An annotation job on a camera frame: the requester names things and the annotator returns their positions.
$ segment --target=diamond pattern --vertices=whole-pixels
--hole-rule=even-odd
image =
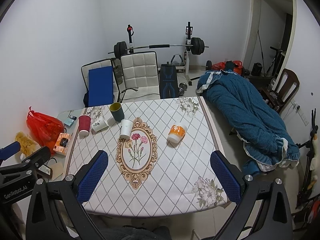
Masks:
[[[180,99],[172,98],[128,102],[122,104],[122,108],[126,118],[134,120],[140,117],[152,129],[157,137],[158,160],[148,179],[142,181],[138,189],[133,189],[115,161],[120,124],[115,122],[108,107],[105,107],[103,114],[109,128],[90,132],[85,138],[76,138],[71,156],[68,173],[75,174],[83,164],[89,163],[98,150],[108,153],[108,167],[92,197],[84,203],[84,208],[101,215],[128,217],[165,216],[206,209],[199,207],[197,197],[191,193],[198,177],[213,179],[216,185],[221,186],[209,165],[210,153],[215,147],[201,104],[193,116],[180,108]],[[177,145],[167,141],[175,122],[187,127],[185,137]],[[224,198],[221,204],[224,204],[227,197],[224,192],[221,195]]]

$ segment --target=red bag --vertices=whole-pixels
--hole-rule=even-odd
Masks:
[[[233,69],[234,72],[238,73],[240,76],[242,75],[242,62],[240,60],[234,60],[233,61],[234,64],[236,64],[236,67]],[[219,62],[216,64],[212,65],[211,70],[224,70],[224,68],[226,67],[226,62]]]
[[[63,123],[57,118],[46,114],[37,113],[29,107],[27,126],[40,146],[49,147],[51,154],[54,154],[53,147],[60,133],[63,132]]]

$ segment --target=tissue box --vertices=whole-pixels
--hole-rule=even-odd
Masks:
[[[56,153],[62,154],[66,156],[67,154],[67,148],[68,144],[70,142],[71,135],[68,133],[61,133],[58,137],[58,140],[56,141],[56,144],[54,145],[53,150]]]

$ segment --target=dark green cup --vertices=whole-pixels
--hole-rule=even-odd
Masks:
[[[117,122],[121,122],[124,119],[124,112],[122,109],[122,106],[120,103],[113,103],[112,105],[109,106],[110,112],[113,116],[113,118]]]

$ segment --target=blanket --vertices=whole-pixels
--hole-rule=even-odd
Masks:
[[[252,158],[243,166],[256,175],[276,167],[295,167],[300,152],[279,114],[262,99],[257,89],[233,71],[207,71],[199,79],[198,93],[213,103],[233,126]]]

